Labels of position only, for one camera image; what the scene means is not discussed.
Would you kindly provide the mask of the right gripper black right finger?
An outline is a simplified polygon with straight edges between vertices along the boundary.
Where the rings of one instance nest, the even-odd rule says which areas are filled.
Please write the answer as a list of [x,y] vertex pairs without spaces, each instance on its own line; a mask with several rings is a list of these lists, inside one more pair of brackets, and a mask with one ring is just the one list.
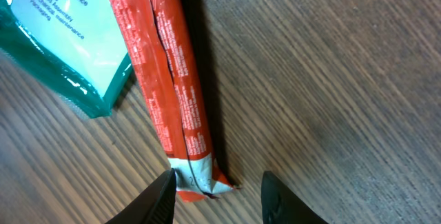
[[271,171],[263,173],[261,205],[264,224],[327,224]]

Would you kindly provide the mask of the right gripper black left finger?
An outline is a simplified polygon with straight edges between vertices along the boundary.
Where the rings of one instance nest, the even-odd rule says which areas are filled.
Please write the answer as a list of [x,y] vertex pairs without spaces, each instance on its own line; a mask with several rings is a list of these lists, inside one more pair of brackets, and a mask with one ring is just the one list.
[[176,173],[165,171],[106,224],[172,224],[176,202]]

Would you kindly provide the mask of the red stick sachet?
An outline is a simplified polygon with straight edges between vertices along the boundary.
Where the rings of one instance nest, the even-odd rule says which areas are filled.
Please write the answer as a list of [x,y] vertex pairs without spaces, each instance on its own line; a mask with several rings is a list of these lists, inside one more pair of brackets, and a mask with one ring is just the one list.
[[181,0],[110,0],[150,118],[186,202],[234,190],[218,168]]

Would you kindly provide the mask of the green gloves package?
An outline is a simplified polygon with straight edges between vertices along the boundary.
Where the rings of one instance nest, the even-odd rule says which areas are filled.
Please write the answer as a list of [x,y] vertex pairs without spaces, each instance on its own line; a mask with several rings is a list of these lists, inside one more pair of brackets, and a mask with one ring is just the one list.
[[90,118],[132,71],[110,0],[1,0],[1,50]]

